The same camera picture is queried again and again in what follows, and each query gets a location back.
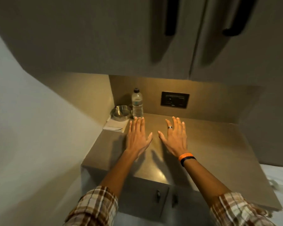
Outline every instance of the finger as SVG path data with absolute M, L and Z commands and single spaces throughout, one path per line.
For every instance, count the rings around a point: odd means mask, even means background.
M 132 132 L 135 132 L 136 120 L 137 120 L 137 117 L 134 118 L 133 125 L 132 125 L 132 130 L 131 130 Z
M 183 147 L 187 148 L 188 144 L 187 144 L 187 141 L 186 141 L 186 139 L 187 139 L 187 137 L 186 137 L 186 125 L 185 125 L 184 122 L 182 122 L 182 137 L 183 137 L 182 138 L 182 140 L 183 140 L 182 145 L 183 145 Z
M 141 131 L 141 122 L 142 122 L 142 119 L 139 117 L 139 118 L 137 118 L 137 121 L 136 121 L 136 128 L 135 128 L 135 130 L 137 131 L 137 132 L 140 132 Z
M 142 134 L 145 134 L 145 123 L 144 123 L 144 118 L 141 119 L 141 133 Z
M 169 126 L 171 126 L 172 127 L 172 124 L 171 124 L 171 122 L 169 121 L 169 120 L 167 120 L 166 119 L 166 124 L 167 124 L 167 126 L 169 127 Z M 173 129 L 172 128 L 168 128 L 168 134 L 169 133 L 171 133 L 173 131 Z
M 132 126 L 132 121 L 130 121 L 128 134 L 131 133 L 131 126 Z
M 180 121 L 180 119 L 178 117 L 176 119 L 177 119 L 177 123 L 178 123 L 178 133 L 181 134 L 181 132 L 182 132 L 181 121 Z
M 153 133 L 150 133 L 150 135 L 148 136 L 148 139 L 147 139 L 147 147 L 150 145 L 150 143 L 152 142 L 153 140 Z
M 165 138 L 165 136 L 163 135 L 163 133 L 160 132 L 160 131 L 158 131 L 158 136 L 159 136 L 160 140 L 161 140 L 164 144 L 166 144 L 166 138 Z
M 174 131 L 178 131 L 178 122 L 177 122 L 175 117 L 172 117 L 172 118 L 173 118 L 173 123 L 174 123 L 173 130 Z

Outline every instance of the rolled-up sleeve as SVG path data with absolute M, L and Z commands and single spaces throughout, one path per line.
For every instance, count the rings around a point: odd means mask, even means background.
M 117 209 L 118 200 L 113 192 L 108 187 L 98 186 L 81 197 L 64 226 L 113 225 Z
M 210 214 L 216 225 L 274 225 L 267 218 L 271 217 L 268 211 L 248 203 L 240 193 L 219 196 Z

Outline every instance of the countertop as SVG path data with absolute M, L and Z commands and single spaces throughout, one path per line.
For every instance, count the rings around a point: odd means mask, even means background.
M 178 160 L 161 143 L 157 131 L 167 136 L 165 119 L 172 117 L 144 114 L 146 135 L 153 132 L 153 141 L 134 163 L 131 176 L 175 186 L 193 183 Z M 188 150 L 216 178 L 230 190 L 240 192 L 248 201 L 268 207 L 282 209 L 269 185 L 260 164 L 235 124 L 180 118 L 186 124 Z M 125 150 L 125 133 L 103 130 L 82 163 L 108 171 Z

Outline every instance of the water bottle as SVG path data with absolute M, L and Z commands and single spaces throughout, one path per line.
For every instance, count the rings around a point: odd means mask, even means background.
M 138 88 L 134 89 L 131 99 L 133 106 L 133 117 L 143 117 L 144 111 L 142 108 L 142 94 L 139 92 Z

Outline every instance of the metal bowl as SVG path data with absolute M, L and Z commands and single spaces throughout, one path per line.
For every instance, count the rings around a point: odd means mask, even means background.
M 131 108 L 126 105 L 119 105 L 114 107 L 114 109 L 111 112 L 112 118 L 116 121 L 126 121 L 128 120 L 131 115 Z

